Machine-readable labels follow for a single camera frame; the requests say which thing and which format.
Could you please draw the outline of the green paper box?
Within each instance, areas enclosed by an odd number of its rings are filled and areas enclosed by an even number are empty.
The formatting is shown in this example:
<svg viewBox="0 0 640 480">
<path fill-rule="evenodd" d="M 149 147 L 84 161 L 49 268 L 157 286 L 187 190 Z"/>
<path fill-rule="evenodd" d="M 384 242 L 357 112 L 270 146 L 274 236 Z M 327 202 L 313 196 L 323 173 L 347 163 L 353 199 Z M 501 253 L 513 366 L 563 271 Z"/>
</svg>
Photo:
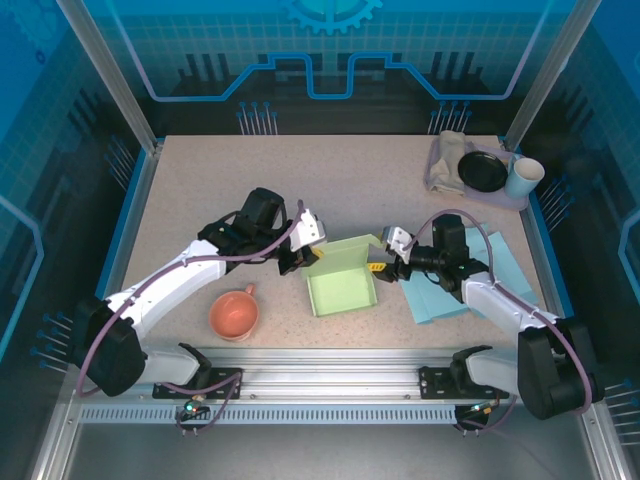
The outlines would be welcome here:
<svg viewBox="0 0 640 480">
<path fill-rule="evenodd" d="M 325 243 L 316 247 L 320 258 L 302 269 L 313 315 L 324 317 L 362 310 L 377 304 L 374 277 L 369 270 L 371 247 L 380 241 L 371 234 Z"/>
</svg>

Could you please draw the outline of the light blue paper box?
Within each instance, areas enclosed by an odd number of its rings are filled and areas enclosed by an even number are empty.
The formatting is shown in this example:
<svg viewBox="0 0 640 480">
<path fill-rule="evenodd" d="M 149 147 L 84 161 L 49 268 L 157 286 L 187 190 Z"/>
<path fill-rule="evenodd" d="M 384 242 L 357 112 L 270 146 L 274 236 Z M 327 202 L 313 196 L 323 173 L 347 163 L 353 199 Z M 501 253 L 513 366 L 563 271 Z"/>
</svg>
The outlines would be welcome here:
<svg viewBox="0 0 640 480">
<path fill-rule="evenodd" d="M 526 301 L 537 305 L 538 297 L 520 269 L 514 255 L 500 232 L 488 235 L 492 246 L 494 274 L 504 286 Z M 466 229 L 466 241 L 472 257 L 488 263 L 488 252 L 481 234 L 476 229 Z M 452 318 L 469 311 L 469 308 L 430 281 L 427 275 L 414 272 L 409 281 L 400 281 L 405 298 L 416 324 L 429 324 L 434 320 Z"/>
</svg>

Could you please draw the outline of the lilac plastic tray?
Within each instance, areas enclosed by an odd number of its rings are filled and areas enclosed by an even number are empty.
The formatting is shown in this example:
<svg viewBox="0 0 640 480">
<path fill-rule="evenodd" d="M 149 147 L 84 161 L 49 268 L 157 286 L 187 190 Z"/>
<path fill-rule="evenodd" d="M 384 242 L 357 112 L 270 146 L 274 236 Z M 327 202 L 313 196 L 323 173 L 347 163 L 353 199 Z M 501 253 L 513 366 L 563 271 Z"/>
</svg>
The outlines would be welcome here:
<svg viewBox="0 0 640 480">
<path fill-rule="evenodd" d="M 465 152 L 470 153 L 472 151 L 491 153 L 501 161 L 508 161 L 513 156 L 512 152 L 504 151 L 499 148 L 491 147 L 482 143 L 477 143 L 475 141 L 466 140 Z M 431 167 L 439 160 L 439 157 L 439 141 L 433 140 L 429 150 L 429 154 L 427 156 L 427 166 L 424 176 L 424 184 L 428 191 L 433 190 L 433 181 L 431 180 Z M 522 197 L 518 199 L 512 199 L 508 197 L 504 192 L 504 188 L 501 188 L 494 192 L 480 192 L 471 187 L 468 187 L 467 185 L 462 185 L 462 187 L 462 197 L 494 207 L 500 207 L 511 211 L 522 211 L 525 210 L 529 204 L 528 197 Z"/>
</svg>

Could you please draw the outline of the beige folded cloth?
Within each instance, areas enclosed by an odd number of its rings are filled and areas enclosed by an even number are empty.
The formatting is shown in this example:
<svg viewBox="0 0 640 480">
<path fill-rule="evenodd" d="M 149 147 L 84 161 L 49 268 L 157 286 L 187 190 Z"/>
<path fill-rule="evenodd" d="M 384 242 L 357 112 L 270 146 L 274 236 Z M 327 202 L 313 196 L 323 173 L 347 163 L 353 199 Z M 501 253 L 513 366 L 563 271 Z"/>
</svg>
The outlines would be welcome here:
<svg viewBox="0 0 640 480">
<path fill-rule="evenodd" d="M 437 140 L 438 155 L 429 170 L 430 191 L 464 194 L 464 183 L 458 165 L 465 155 L 465 135 L 451 130 L 443 131 Z"/>
</svg>

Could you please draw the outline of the black round plate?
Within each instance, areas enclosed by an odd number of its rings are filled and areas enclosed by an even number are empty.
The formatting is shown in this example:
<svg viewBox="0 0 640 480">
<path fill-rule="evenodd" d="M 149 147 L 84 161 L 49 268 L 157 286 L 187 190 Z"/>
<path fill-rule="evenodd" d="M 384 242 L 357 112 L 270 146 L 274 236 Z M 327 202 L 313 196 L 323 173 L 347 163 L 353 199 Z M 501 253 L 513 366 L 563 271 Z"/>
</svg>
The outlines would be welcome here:
<svg viewBox="0 0 640 480">
<path fill-rule="evenodd" d="M 492 193 L 505 186 L 508 172 L 497 156 L 484 151 L 472 151 L 460 159 L 458 175 L 465 186 L 482 193 Z"/>
</svg>

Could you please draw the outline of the light blue mug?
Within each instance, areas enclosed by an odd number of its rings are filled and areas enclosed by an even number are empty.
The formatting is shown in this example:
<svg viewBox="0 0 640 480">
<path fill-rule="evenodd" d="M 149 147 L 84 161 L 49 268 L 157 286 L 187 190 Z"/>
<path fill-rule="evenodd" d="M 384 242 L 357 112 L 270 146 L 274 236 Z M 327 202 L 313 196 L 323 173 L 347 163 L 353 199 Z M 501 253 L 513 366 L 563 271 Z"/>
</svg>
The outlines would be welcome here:
<svg viewBox="0 0 640 480">
<path fill-rule="evenodd" d="M 508 163 L 505 194 L 512 199 L 528 196 L 545 176 L 544 166 L 537 160 L 514 155 Z"/>
</svg>

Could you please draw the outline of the orange cup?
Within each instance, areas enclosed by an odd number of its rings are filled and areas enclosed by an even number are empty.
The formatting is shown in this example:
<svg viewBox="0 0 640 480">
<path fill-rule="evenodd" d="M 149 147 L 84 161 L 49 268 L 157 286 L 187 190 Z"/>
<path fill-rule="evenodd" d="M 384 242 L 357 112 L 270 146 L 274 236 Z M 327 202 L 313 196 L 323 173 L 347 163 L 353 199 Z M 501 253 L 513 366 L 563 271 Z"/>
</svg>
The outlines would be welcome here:
<svg viewBox="0 0 640 480">
<path fill-rule="evenodd" d="M 256 285 L 221 295 L 209 310 L 209 326 L 222 340 L 241 342 L 250 337 L 258 324 L 260 310 L 255 298 Z"/>
</svg>

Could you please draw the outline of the aluminium side rail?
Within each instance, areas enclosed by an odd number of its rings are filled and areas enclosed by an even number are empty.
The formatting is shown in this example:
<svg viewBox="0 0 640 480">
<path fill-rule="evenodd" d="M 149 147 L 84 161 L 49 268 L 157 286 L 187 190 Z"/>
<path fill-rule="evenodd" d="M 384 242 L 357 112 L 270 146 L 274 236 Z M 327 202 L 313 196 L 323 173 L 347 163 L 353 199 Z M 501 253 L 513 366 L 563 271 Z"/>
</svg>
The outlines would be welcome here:
<svg viewBox="0 0 640 480">
<path fill-rule="evenodd" d="M 508 172 L 508 161 L 502 161 Z M 536 276 L 546 309 L 560 318 L 571 318 L 575 315 L 568 290 L 560 271 L 556 252 L 550 238 L 550 226 L 543 215 L 540 199 L 535 189 L 526 196 L 529 204 L 525 210 L 519 211 L 524 222 L 525 235 L 536 270 Z"/>
<path fill-rule="evenodd" d="M 95 292 L 83 299 L 79 307 L 91 306 L 122 290 L 157 165 L 157 156 L 141 149 L 134 163 Z"/>
</svg>

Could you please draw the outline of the aluminium front rail beam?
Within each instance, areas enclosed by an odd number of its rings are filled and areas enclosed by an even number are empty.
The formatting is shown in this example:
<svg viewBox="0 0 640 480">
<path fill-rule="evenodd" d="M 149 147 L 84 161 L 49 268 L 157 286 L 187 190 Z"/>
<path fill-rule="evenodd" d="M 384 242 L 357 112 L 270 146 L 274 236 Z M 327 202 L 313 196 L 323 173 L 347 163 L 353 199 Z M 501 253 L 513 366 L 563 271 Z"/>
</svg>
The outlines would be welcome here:
<svg viewBox="0 0 640 480">
<path fill-rule="evenodd" d="M 296 385 L 359 382 L 387 385 L 400 370 L 409 369 L 412 381 L 419 386 L 418 370 L 423 366 L 438 367 L 432 365 L 430 359 L 423 358 L 418 365 L 409 368 L 407 360 L 400 358 L 398 352 L 388 356 L 377 353 L 372 358 L 364 358 L 359 352 L 327 350 L 284 353 L 280 359 L 270 357 L 254 367 L 242 366 L 241 356 L 234 351 L 230 365 L 224 366 L 219 358 L 203 354 L 186 343 L 175 350 L 150 353 L 134 347 L 90 354 L 85 347 L 70 346 L 66 359 L 78 368 L 85 368 L 85 375 L 96 390 L 109 397 L 121 395 L 138 384 L 160 383 L 178 391 L 179 386 L 188 383 L 198 371 L 207 372 L 211 368 L 242 369 L 242 386 L 252 378 Z"/>
</svg>

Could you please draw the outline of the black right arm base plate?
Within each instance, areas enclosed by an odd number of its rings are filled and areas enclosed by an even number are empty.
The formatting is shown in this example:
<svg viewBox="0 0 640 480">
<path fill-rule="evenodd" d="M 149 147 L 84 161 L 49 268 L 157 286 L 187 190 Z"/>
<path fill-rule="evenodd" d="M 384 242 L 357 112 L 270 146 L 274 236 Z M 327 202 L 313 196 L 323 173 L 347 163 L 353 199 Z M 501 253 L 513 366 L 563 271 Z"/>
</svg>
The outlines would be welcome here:
<svg viewBox="0 0 640 480">
<path fill-rule="evenodd" d="M 509 397 L 507 392 L 494 387 L 458 381 L 449 367 L 423 366 L 418 370 L 418 381 L 422 400 L 506 400 Z"/>
</svg>

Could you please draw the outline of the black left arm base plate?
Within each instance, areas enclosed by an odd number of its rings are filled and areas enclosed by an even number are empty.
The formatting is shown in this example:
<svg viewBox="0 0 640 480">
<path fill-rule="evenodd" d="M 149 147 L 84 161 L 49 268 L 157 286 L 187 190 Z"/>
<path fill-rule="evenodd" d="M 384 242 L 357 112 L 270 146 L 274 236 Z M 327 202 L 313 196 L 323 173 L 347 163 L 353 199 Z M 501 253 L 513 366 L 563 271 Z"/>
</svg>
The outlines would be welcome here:
<svg viewBox="0 0 640 480">
<path fill-rule="evenodd" d="M 211 368 L 207 372 L 198 371 L 179 390 L 164 384 L 153 386 L 152 398 L 156 400 L 178 400 L 193 397 L 196 392 L 207 400 L 223 400 L 229 393 L 232 399 L 240 397 L 243 370 L 240 368 Z"/>
</svg>

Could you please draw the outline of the aluminium corner post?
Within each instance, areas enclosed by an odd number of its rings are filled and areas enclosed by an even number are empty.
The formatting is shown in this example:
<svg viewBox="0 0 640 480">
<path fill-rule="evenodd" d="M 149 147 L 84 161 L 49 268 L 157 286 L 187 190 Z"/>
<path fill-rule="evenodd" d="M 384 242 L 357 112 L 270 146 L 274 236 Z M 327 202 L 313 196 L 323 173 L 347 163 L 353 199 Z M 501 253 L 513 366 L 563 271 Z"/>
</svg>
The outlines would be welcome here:
<svg viewBox="0 0 640 480">
<path fill-rule="evenodd" d="M 601 2 L 602 0 L 575 0 L 573 9 L 504 137 L 503 146 L 506 150 L 515 152 L 519 148 Z"/>
<path fill-rule="evenodd" d="M 155 155 L 158 142 L 97 24 L 82 0 L 56 0 L 142 149 Z"/>
</svg>

